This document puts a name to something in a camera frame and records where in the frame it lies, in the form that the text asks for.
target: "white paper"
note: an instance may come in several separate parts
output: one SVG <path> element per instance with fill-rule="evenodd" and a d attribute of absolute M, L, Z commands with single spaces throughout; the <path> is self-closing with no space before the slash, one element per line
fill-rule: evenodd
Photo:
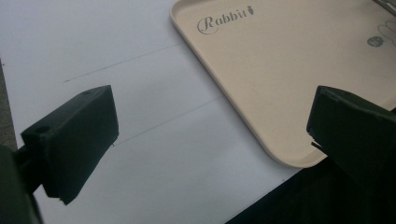
<path fill-rule="evenodd" d="M 172 0 L 0 2 L 18 145 L 78 93 L 111 85 L 120 136 L 46 223 L 224 223 L 298 170 L 272 161 L 174 28 Z"/>

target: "embossed logo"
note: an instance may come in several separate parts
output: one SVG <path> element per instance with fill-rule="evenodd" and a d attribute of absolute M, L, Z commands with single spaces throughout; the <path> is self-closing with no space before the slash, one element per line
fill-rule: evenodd
<path fill-rule="evenodd" d="M 238 9 L 229 13 L 224 13 L 217 17 L 205 17 L 198 21 L 197 29 L 203 35 L 215 34 L 221 26 L 229 24 L 233 21 L 242 20 L 248 16 L 254 15 L 254 9 L 248 6 L 245 9 Z"/>
<path fill-rule="evenodd" d="M 367 40 L 367 44 L 371 47 L 379 48 L 384 43 L 390 43 L 396 47 L 396 21 L 386 21 L 384 24 L 377 26 L 382 36 L 376 35 Z"/>

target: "drawn line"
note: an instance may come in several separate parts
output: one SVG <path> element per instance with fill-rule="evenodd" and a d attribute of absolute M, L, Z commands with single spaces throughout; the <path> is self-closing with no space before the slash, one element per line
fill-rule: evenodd
<path fill-rule="evenodd" d="M 145 53 L 145 54 L 141 54 L 141 55 L 139 55 L 139 56 L 137 56 L 137 57 L 134 57 L 134 58 L 132 58 L 132 59 L 128 59 L 128 60 L 125 60 L 125 61 L 122 61 L 122 62 L 119 62 L 119 63 L 113 63 L 113 64 L 111 64 L 111 65 L 109 65 L 109 66 L 106 66 L 106 67 L 103 67 L 103 68 L 100 68 L 100 69 L 91 71 L 91 72 L 89 72 L 89 73 L 80 75 L 80 76 L 78 76 L 78 77 L 72 77 L 72 78 L 70 78 L 70 79 L 67 79 L 66 81 L 64 81 L 64 83 L 65 83 L 65 82 L 72 81 L 72 80 L 75 80 L 75 79 L 78 79 L 78 78 L 81 78 L 81 77 L 85 77 L 85 76 L 91 75 L 91 74 L 93 74 L 93 73 L 97 73 L 97 72 L 106 70 L 107 68 L 114 67 L 114 66 L 119 65 L 119 64 L 121 64 L 121 63 L 128 63 L 128 62 L 130 62 L 130 61 L 133 61 L 133 60 L 136 60 L 136 59 L 139 59 L 139 58 L 143 58 L 143 57 L 149 56 L 150 54 L 157 53 L 157 52 L 160 52 L 160 51 L 165 50 L 165 49 L 170 49 L 170 48 L 175 47 L 175 46 L 178 46 L 178 45 L 180 45 L 180 44 L 181 44 L 181 43 L 178 43 L 178 44 L 175 44 L 175 45 L 172 45 L 172 46 L 168 46 L 168 47 L 165 47 L 165 48 L 163 48 L 163 49 L 157 49 L 157 50 L 154 50 L 154 51 L 152 51 L 152 52 Z"/>
<path fill-rule="evenodd" d="M 149 129 L 143 131 L 142 133 L 138 133 L 138 134 L 136 134 L 136 135 L 134 135 L 134 136 L 132 136 L 132 137 L 130 137 L 130 138 L 127 138 L 127 139 L 125 139 L 125 140 L 123 140 L 123 141 L 121 141 L 121 142 L 118 142 L 117 144 L 114 144 L 114 147 L 117 147 L 117 146 L 119 146 L 119 145 L 122 145 L 122 144 L 124 144 L 124 143 L 126 143 L 126 142 L 128 142 L 128 141 L 130 141 L 130 140 L 132 140 L 132 139 L 134 139 L 134 138 L 136 138 L 136 137 L 138 137 L 138 136 L 144 134 L 144 133 L 148 133 L 148 132 L 150 132 L 150 131 L 152 131 L 152 130 L 154 130 L 154 129 L 156 129 L 156 128 L 158 128 L 158 127 L 160 127 L 160 126 L 162 126 L 162 125 L 164 125 L 164 124 L 166 124 L 166 123 L 171 122 L 172 120 L 175 120 L 175 119 L 181 118 L 181 117 L 183 117 L 183 116 L 185 116 L 185 115 L 187 115 L 187 114 L 190 114 L 190 112 L 192 112 L 192 111 L 194 111 L 194 110 L 196 110 L 196 109 L 202 108 L 202 107 L 204 107 L 204 106 L 206 106 L 206 105 L 209 105 L 209 104 L 211 104 L 211 103 L 213 103 L 213 102 L 215 102 L 215 101 L 217 101 L 218 99 L 223 98 L 223 97 L 224 97 L 224 96 L 221 95 L 221 96 L 219 96 L 219 97 L 217 97 L 217 98 L 215 98 L 215 99 L 213 99 L 213 100 L 211 100 L 211 101 L 209 101 L 209 102 L 204 103 L 203 105 L 199 105 L 199 106 L 195 107 L 194 109 L 191 109 L 191 110 L 189 110 L 189 111 L 187 111 L 187 112 L 185 112 L 185 113 L 182 113 L 182 114 L 180 114 L 180 115 L 177 115 L 176 117 L 174 117 L 174 118 L 172 118 L 172 119 L 169 119 L 169 120 L 167 120 L 167 121 L 165 121 L 165 122 L 163 122 L 163 123 L 160 123 L 160 124 L 158 124 L 158 125 L 156 125 L 156 126 L 154 126 L 154 127 L 151 127 L 151 128 L 149 128 Z"/>

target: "beige tray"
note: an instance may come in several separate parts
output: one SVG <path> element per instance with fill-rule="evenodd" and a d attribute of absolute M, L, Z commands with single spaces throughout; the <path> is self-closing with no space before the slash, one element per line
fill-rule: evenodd
<path fill-rule="evenodd" d="M 396 20 L 369 0 L 181 0 L 171 16 L 268 154 L 326 155 L 305 125 L 317 85 L 396 106 Z"/>

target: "dark gray surface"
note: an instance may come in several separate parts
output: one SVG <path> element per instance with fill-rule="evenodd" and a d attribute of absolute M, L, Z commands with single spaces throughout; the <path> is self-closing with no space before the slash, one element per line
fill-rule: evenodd
<path fill-rule="evenodd" d="M 6 82 L 3 74 L 3 64 L 0 59 L 0 145 L 17 149 L 14 125 L 12 124 L 11 111 L 7 96 Z"/>

